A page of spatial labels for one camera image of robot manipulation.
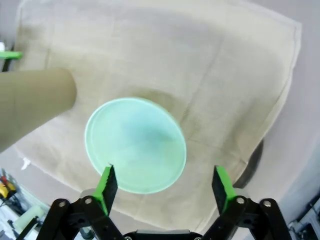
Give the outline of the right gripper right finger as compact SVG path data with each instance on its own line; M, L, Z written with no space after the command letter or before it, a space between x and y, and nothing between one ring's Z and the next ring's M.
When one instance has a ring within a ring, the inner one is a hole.
M203 240L231 240L238 228L248 229L255 240L292 238L274 199L264 198L256 203L238 194L222 166L214 167L211 186L219 217L202 236Z

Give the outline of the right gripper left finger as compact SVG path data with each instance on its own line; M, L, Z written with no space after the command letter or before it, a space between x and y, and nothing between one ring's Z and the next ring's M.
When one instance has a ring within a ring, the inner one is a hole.
M56 199L38 233L38 240L73 240L80 229L92 228L98 240L123 240L109 214L118 190L114 167L107 166L91 195L71 203Z

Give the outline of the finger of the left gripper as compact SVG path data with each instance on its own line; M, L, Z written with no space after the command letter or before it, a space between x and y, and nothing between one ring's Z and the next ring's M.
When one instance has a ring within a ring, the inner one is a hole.
M0 58L4 60L18 60L23 57L23 53L20 51L1 51Z

